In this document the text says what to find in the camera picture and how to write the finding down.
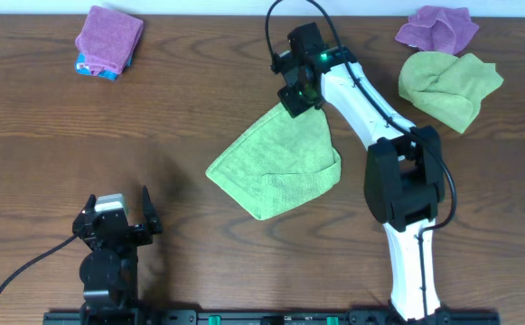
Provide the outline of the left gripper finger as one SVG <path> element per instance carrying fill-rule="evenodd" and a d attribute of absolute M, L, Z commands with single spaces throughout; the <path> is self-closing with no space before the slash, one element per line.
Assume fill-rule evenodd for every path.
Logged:
<path fill-rule="evenodd" d="M 154 234 L 161 234 L 163 232 L 163 226 L 161 219 L 158 217 L 155 206 L 151 201 L 148 188 L 146 186 L 142 189 L 142 201 L 143 201 L 143 215 L 146 221 L 146 227 L 148 231 Z"/>
<path fill-rule="evenodd" d="M 89 215 L 95 212 L 95 204 L 96 204 L 96 196 L 94 194 L 90 194 L 89 198 L 81 211 L 81 214 L 83 215 Z"/>

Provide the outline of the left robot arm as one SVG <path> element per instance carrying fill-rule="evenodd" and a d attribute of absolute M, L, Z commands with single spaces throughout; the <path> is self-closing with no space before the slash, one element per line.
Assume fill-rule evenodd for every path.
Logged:
<path fill-rule="evenodd" d="M 152 244 L 163 227 L 147 187 L 142 188 L 142 212 L 145 221 L 130 225 L 123 194 L 90 195 L 74 219 L 73 234 L 91 250 L 80 265 L 81 324 L 145 324 L 149 319 L 138 300 L 137 249 Z"/>

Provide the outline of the light green cloth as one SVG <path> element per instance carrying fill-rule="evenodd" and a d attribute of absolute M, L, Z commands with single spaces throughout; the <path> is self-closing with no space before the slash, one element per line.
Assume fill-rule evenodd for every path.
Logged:
<path fill-rule="evenodd" d="M 325 194 L 340 181 L 342 158 L 326 115 L 291 117 L 278 104 L 216 158 L 206 176 L 256 220 L 267 220 Z"/>

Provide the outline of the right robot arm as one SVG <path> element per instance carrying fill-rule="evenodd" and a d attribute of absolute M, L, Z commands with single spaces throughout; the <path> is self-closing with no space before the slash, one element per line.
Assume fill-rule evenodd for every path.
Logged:
<path fill-rule="evenodd" d="M 403 323 L 435 320 L 433 231 L 451 183 L 437 131 L 392 108 L 346 48 L 274 53 L 271 69 L 286 82 L 278 95 L 290 116 L 329 103 L 359 136 L 367 151 L 363 193 L 389 243 L 391 313 Z"/>

